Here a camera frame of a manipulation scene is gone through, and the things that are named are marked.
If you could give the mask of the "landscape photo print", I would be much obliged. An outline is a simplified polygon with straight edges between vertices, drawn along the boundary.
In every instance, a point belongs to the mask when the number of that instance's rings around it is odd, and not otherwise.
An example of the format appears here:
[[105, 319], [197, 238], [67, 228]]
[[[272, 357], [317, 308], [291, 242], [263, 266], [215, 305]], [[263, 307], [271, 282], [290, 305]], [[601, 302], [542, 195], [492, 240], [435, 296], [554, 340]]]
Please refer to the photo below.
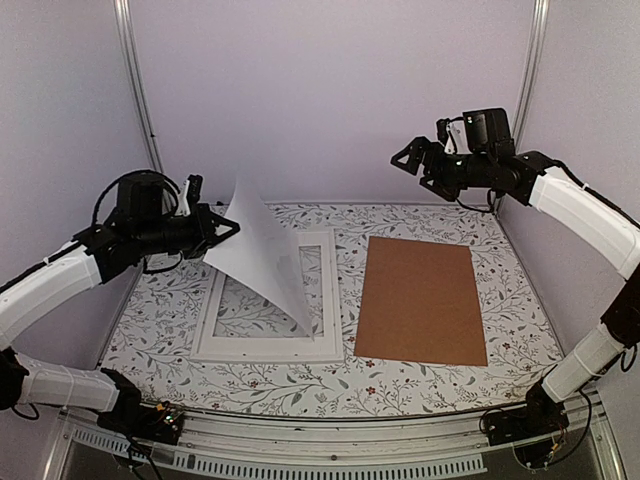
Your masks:
[[225, 218], [240, 230], [210, 248], [204, 262], [277, 306], [313, 338], [297, 234], [275, 218], [244, 175], [236, 176]]

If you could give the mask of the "brown frame backing board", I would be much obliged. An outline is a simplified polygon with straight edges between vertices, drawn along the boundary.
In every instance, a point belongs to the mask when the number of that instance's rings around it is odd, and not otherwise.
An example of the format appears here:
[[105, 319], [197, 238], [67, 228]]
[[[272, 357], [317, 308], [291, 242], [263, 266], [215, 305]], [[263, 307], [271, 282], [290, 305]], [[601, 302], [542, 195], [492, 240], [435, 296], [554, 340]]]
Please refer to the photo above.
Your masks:
[[354, 355], [486, 367], [471, 250], [370, 237]]

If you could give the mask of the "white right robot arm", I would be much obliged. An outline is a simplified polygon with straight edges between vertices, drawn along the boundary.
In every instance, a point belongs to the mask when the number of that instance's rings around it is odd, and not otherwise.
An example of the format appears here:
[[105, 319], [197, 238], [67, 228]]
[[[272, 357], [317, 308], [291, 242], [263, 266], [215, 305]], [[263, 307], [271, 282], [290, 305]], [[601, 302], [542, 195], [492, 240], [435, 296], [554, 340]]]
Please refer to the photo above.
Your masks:
[[639, 354], [639, 224], [535, 150], [448, 153], [416, 137], [391, 158], [440, 199], [488, 190], [506, 202], [503, 225], [565, 351], [541, 388], [568, 399], [623, 352]]

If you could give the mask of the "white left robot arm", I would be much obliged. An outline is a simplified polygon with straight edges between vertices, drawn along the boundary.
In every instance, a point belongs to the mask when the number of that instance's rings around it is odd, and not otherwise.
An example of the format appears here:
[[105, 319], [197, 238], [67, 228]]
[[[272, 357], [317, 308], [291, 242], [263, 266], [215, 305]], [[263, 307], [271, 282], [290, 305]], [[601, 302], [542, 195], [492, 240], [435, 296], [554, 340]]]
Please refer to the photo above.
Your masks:
[[113, 212], [79, 232], [21, 279], [1, 289], [1, 407], [71, 406], [109, 412], [128, 434], [148, 426], [139, 390], [110, 370], [79, 370], [19, 355], [12, 343], [71, 298], [104, 285], [146, 257], [197, 258], [239, 233], [238, 223], [198, 204], [187, 216], [132, 217]]

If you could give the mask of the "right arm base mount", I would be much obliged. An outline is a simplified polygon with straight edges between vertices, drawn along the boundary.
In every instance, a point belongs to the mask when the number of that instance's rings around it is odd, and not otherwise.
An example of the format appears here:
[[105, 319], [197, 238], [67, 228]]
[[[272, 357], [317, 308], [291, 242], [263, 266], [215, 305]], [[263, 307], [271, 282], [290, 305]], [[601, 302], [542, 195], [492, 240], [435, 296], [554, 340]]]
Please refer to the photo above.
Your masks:
[[479, 429], [491, 446], [560, 432], [568, 426], [564, 403], [554, 402], [541, 381], [528, 390], [522, 407], [490, 409], [479, 420]]

